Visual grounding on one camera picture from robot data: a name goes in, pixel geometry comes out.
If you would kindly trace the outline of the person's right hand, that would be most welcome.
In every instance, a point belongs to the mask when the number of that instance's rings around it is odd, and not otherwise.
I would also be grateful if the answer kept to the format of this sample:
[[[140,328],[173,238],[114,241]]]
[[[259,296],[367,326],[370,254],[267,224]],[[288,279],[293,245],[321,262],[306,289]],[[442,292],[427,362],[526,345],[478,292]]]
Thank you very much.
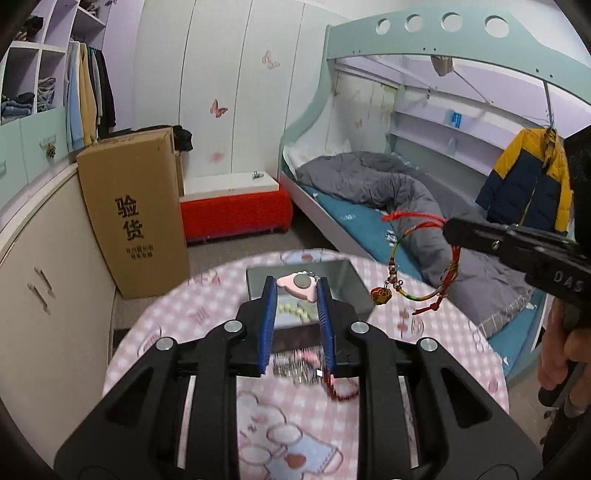
[[[566,304],[555,298],[543,336],[537,375],[541,386],[552,391],[565,381],[568,361],[585,364],[584,372],[568,396],[572,411],[581,414],[590,406],[590,329],[580,328],[568,333],[563,326],[565,311]]]

